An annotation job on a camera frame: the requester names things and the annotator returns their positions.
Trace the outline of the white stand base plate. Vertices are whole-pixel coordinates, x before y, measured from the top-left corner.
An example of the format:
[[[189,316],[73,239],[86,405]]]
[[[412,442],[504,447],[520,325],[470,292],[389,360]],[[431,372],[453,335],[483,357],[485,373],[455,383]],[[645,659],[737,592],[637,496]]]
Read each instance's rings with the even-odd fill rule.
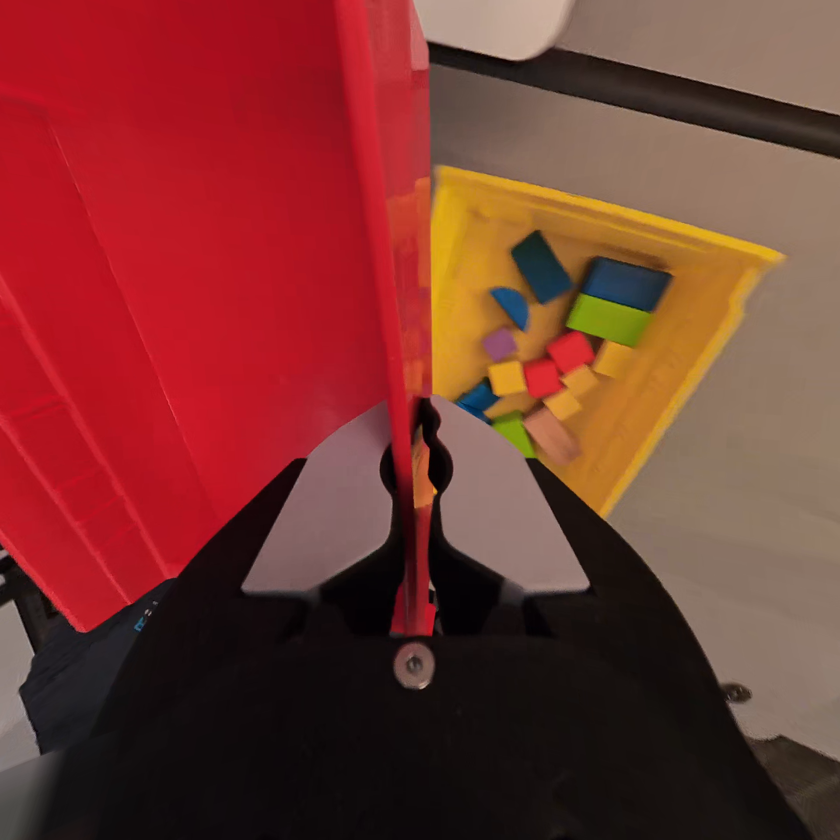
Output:
[[[554,47],[575,1],[415,1],[427,42],[524,61]]]

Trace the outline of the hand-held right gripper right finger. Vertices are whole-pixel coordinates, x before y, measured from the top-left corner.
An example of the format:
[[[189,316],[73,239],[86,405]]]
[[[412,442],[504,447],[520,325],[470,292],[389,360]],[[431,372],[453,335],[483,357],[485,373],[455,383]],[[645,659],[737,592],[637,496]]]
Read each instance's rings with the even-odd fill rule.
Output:
[[[521,611],[534,597],[587,592],[531,459],[440,395],[421,418],[437,491],[428,566],[443,634],[479,634],[499,606]]]

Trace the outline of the tan wooden block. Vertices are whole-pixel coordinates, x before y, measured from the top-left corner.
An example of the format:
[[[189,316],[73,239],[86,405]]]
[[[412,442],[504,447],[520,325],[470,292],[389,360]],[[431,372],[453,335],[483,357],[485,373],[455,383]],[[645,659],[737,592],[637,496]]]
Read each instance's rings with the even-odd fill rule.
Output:
[[[522,419],[533,443],[544,460],[565,467],[581,455],[581,448],[566,426],[546,406],[536,407]]]

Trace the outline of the black table strip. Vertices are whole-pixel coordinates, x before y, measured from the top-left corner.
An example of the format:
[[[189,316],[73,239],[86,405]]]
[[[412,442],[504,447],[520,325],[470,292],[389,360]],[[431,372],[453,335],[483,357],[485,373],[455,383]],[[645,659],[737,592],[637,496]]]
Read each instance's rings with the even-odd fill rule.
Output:
[[[755,93],[549,48],[522,60],[428,45],[432,64],[810,154],[839,158],[839,116]]]

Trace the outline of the yellow plastic bin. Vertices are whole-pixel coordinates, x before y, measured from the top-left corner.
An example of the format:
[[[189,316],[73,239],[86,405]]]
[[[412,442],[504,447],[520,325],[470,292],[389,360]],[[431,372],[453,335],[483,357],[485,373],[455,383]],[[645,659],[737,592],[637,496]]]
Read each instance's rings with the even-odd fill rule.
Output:
[[[560,335],[591,259],[672,276],[624,375],[602,377],[568,420],[582,454],[541,461],[602,516],[611,513],[736,332],[760,279],[784,257],[748,241],[541,185],[438,167],[432,211],[434,391],[451,402],[487,376],[482,340],[512,322],[490,289],[519,291],[529,328],[513,329],[522,362]],[[540,231],[573,289],[540,305],[511,248]]]

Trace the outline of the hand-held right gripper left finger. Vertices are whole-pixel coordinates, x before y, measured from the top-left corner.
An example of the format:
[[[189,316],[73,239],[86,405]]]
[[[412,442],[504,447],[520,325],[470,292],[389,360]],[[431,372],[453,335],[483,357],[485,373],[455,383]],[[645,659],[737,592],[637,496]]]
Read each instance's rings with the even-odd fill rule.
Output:
[[[405,573],[391,439],[379,402],[312,450],[243,593],[332,607],[353,634],[390,634]]]

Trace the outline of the red plastic bin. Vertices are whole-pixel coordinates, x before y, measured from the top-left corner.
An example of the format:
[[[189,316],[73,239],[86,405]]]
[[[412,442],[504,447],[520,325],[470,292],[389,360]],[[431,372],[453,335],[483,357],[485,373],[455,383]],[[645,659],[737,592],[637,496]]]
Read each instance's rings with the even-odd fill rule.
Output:
[[[2,2],[2,545],[89,632],[430,381],[413,2]]]

